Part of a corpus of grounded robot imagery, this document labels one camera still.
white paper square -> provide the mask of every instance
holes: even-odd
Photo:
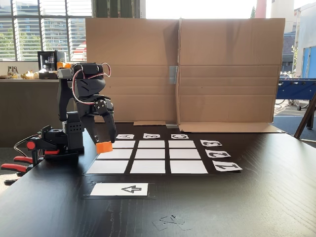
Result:
[[[213,164],[215,169],[218,171],[233,171],[233,170],[242,170],[236,163],[233,162],[220,162],[214,161]]]
[[[225,157],[231,157],[227,152],[224,151],[210,151],[205,150],[206,154],[210,158],[225,158]]]
[[[165,174],[164,160],[134,160],[131,174]]]
[[[202,145],[205,147],[218,147],[221,146],[222,144],[218,141],[207,141],[207,140],[200,140]]]
[[[172,140],[169,141],[169,148],[195,148],[193,141]]]
[[[164,159],[164,149],[138,149],[135,159]]]
[[[135,141],[115,141],[112,143],[113,148],[133,148]]]
[[[113,149],[111,152],[101,153],[97,159],[129,159],[133,149]]]
[[[117,139],[133,139],[134,134],[119,134]]]
[[[160,138],[159,134],[150,134],[150,133],[144,133],[144,139],[155,139]]]
[[[186,134],[172,134],[172,139],[188,139],[189,137]]]
[[[172,174],[207,174],[202,160],[171,160]]]
[[[124,174],[128,160],[96,160],[87,174]]]
[[[197,149],[170,149],[170,159],[201,159]]]
[[[91,196],[147,196],[148,183],[97,183]]]
[[[138,148],[164,148],[164,141],[139,141]]]

window frame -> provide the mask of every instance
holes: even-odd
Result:
[[[16,0],[10,0],[10,6],[11,6],[11,14],[3,14],[0,15],[0,20],[3,18],[6,19],[12,19],[12,29],[13,29],[13,42],[14,42],[14,52],[15,52],[15,61],[18,62],[24,62],[22,60],[18,60],[18,52],[17,52],[17,37],[18,37],[18,33],[14,30],[15,29],[15,22],[17,21],[17,19],[21,19],[21,18],[33,18],[33,19],[38,19],[39,20],[39,37],[40,37],[40,48],[41,51],[43,51],[43,32],[42,29],[44,29],[44,23],[43,23],[43,19],[44,18],[63,18],[66,19],[66,32],[67,32],[67,46],[68,46],[68,62],[71,62],[71,46],[70,46],[70,21],[69,19],[75,18],[91,18],[93,11],[91,9],[91,16],[80,16],[80,15],[69,15],[68,14],[68,6],[67,6],[67,0],[65,0],[65,11],[66,11],[66,15],[41,15],[40,14],[40,4],[41,4],[41,0],[37,0],[38,3],[38,15],[17,15],[16,14],[16,10],[14,11],[13,6],[16,5]]]

dark wooden table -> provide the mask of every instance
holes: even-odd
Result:
[[[177,129],[118,124],[118,133]],[[241,172],[208,175],[84,175],[96,157],[85,136],[77,165],[43,161],[0,196],[1,237],[315,237],[316,150],[287,134],[189,134],[217,140]],[[155,198],[95,199],[95,182],[150,183]],[[193,226],[158,231],[152,221],[177,215]]]

building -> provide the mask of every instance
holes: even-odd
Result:
[[[282,50],[281,72],[291,72],[293,68],[293,46],[295,42],[295,32],[285,33]]]
[[[294,0],[272,0],[271,18],[285,18],[284,33],[292,32],[296,23]]]
[[[299,13],[295,76],[316,78],[316,2],[301,7]]]

cardboard box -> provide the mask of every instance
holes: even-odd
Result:
[[[176,121],[178,30],[178,20],[86,19],[88,62],[112,68],[100,93],[111,98],[115,121]]]
[[[273,121],[284,25],[284,19],[180,21],[180,130],[277,130],[267,123]]]
[[[177,120],[189,132],[276,132],[267,123],[284,25],[284,19],[91,18],[87,60],[112,67],[101,93],[111,97],[115,121]]]

